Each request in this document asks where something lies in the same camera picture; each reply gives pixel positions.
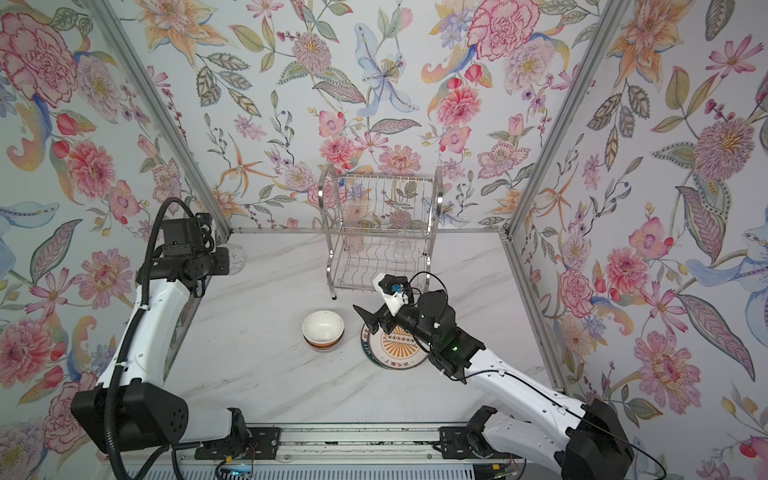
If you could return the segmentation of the orange patterned plate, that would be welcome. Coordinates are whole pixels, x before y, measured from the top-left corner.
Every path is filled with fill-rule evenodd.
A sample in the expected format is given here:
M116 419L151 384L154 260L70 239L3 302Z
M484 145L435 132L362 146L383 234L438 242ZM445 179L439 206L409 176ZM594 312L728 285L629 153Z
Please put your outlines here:
M427 353L405 330L397 326L391 334L369 333L369 360L390 370L409 370L427 360Z

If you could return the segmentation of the clear drinking glass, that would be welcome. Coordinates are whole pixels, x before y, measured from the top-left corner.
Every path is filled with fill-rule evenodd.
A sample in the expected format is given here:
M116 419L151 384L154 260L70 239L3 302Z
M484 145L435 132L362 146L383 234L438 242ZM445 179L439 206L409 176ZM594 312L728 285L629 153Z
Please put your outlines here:
M227 249L229 255L229 274L237 275L246 266L246 251L242 245L234 243L226 243L223 247Z

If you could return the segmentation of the orange bowl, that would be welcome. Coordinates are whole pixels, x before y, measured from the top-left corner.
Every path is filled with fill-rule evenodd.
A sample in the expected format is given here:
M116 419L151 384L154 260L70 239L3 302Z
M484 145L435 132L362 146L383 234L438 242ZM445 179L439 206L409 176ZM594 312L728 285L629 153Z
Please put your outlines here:
M345 324L339 314L333 311L319 310L305 318L301 332L306 343L332 343L342 339Z

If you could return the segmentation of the dark rimmed white plate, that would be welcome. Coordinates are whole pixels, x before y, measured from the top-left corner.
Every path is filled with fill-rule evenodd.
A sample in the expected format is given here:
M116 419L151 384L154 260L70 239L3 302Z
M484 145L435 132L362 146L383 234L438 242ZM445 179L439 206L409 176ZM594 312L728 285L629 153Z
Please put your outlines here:
M363 325L360 332L360 345L361 349L363 351L363 354L367 359L369 359L369 330L366 325Z

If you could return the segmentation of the pink floral patterned bowl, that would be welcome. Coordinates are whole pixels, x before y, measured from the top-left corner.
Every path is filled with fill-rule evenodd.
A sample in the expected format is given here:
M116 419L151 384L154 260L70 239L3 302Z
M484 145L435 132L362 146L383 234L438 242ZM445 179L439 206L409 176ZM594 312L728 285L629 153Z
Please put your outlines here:
M341 344L340 340L337 340L336 342L332 342L332 343L323 343L323 344L318 344L318 343L314 343L314 342L307 342L307 345L311 349L313 349L315 351L318 351L318 352L331 351L331 350L337 348L340 344Z

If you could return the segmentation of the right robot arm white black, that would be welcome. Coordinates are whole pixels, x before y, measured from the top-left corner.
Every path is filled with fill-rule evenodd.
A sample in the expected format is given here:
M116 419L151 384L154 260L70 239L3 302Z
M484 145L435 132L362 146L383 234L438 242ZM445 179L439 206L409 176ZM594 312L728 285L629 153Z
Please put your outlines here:
M401 328L427 348L441 374L492 396L511 412L511 419L496 427L483 415L482 446L531 460L563 479L622 479L629 472L634 446L605 402L584 403L558 393L503 361L457 325L443 290L416 302L402 292L382 297L375 312L354 308L370 332Z

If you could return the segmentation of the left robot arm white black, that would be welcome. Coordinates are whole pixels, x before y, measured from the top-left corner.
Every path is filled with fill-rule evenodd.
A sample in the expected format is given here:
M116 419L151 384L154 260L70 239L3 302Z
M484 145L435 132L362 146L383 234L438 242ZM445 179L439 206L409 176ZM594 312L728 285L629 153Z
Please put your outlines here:
M252 437L234 407L194 408L165 388L187 327L213 276L229 274L229 252L216 246L212 218L164 220L162 245L137 273L137 299L115 356L94 387L75 395L71 412L106 455L154 447L202 445L235 455Z

